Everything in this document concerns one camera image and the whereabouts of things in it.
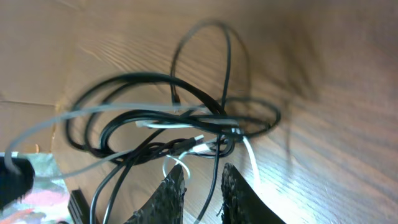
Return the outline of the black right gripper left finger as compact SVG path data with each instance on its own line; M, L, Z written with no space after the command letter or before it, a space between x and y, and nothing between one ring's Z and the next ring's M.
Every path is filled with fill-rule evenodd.
M150 199L126 223L180 224L183 223L185 196L183 167L176 165L152 194Z

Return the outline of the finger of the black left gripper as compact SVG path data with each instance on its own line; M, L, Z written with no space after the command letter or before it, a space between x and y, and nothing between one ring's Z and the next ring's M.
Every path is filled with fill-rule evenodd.
M21 174L9 171L5 166L4 156L1 156L1 210L17 199L26 195L34 185L35 171L29 160L12 158Z

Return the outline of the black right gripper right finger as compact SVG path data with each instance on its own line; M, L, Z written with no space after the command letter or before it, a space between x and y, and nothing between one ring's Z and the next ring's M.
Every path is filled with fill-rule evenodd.
M224 165L223 224L285 224L255 193L232 163Z

